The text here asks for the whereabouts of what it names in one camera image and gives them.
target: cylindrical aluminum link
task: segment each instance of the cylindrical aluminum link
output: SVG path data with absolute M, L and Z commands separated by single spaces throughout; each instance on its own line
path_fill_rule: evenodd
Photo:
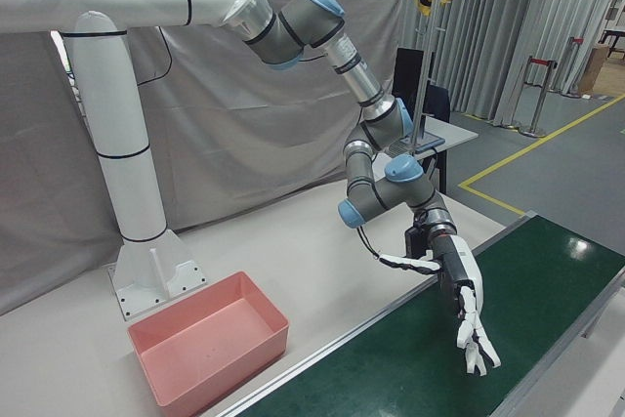
M 389 109 L 393 107 L 395 103 L 395 97 L 393 95 L 386 95 L 382 100 L 375 104 L 365 107 L 362 110 L 362 118 L 365 121 L 374 121 L 385 113 L 389 112 Z
M 428 211 L 424 225 L 433 226 L 436 224 L 447 224 L 454 226 L 453 220 L 451 219 L 451 215 L 449 215 L 449 212 L 444 209 L 431 209 Z
M 383 98 L 384 92 L 381 92 L 380 83 L 371 73 L 366 62 L 359 57 L 358 51 L 347 34 L 337 35 L 337 39 L 328 41 L 321 48 L 325 51 L 335 71 L 348 82 L 348 86 L 361 105 L 372 105 Z M 345 66 L 350 63 L 354 64 L 344 70 L 347 68 Z
M 373 148 L 371 147 L 370 144 L 368 144 L 365 141 L 351 141 L 351 142 L 349 142 L 347 145 L 345 145 L 345 148 L 343 148 L 343 156 L 347 160 L 348 157 L 352 153 L 355 153 L 357 151 L 365 152 L 370 157 L 373 157 Z

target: white table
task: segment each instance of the white table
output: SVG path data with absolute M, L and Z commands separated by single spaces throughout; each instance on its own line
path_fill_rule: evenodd
M 333 183 L 182 235 L 209 282 L 244 270 L 291 323 L 285 355 L 205 416 L 217 415 L 426 278 L 375 262 L 337 215 L 344 196 L 345 182 Z M 471 247 L 503 228 L 446 201 Z M 403 232 L 411 224 L 412 213 L 400 206 L 367 224 L 367 233 L 376 248 L 403 255 Z M 129 325 L 105 268 L 1 316 L 0 415 L 159 416 Z

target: cardboard box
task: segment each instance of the cardboard box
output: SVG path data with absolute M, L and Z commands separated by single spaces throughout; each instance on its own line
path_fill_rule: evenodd
M 608 53 L 609 46 L 607 44 L 596 44 L 593 47 L 593 51 L 590 53 L 590 58 L 588 58 L 582 78 L 577 84 L 577 93 L 579 95 L 586 94 L 593 90 L 597 77 L 599 76 L 599 72 L 607 59 Z

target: black bracket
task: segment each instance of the black bracket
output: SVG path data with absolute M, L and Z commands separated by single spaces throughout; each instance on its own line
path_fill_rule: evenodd
M 428 232 L 424 227 L 425 214 L 415 214 L 412 227 L 405 231 L 406 258 L 421 259 L 428 249 Z

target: black cable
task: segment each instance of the black cable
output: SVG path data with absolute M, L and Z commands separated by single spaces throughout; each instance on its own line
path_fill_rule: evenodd
M 438 165 L 438 150 L 435 147 L 432 147 L 432 151 L 434 152 L 434 165 L 432 165 L 432 171 L 430 172 L 430 176 L 428 176 L 428 179 L 430 179 L 434 175 L 434 172 L 437 169 Z
M 367 251 L 369 251 L 375 259 L 380 259 L 380 254 L 375 249 L 373 249 L 373 246 L 371 246 L 371 242 L 369 241 L 369 238 L 364 232 L 364 228 L 358 227 L 356 231 L 358 233 L 358 237 L 360 238 L 360 241 L 362 241 L 362 244 L 367 249 Z
M 148 80 L 144 80 L 143 82 L 138 83 L 138 87 L 141 87 L 142 85 L 145 85 L 149 82 L 155 82 L 156 80 L 160 80 L 172 69 L 172 63 L 174 63 L 174 59 L 172 58 L 172 52 L 169 50 L 169 43 L 167 43 L 167 39 L 165 39 L 165 34 L 163 33 L 163 30 L 160 26 L 158 26 L 158 31 L 160 31 L 160 36 L 163 38 L 163 43 L 165 43 L 165 49 L 167 49 L 167 55 L 169 56 L 169 65 L 167 65 L 167 70 L 165 70 L 165 73 L 158 77 L 150 78 Z
M 308 59 L 300 59 L 300 63 L 311 63 L 312 61 L 316 61 L 317 59 L 325 58 L 325 54 L 321 56 L 317 56 L 316 58 L 308 58 Z

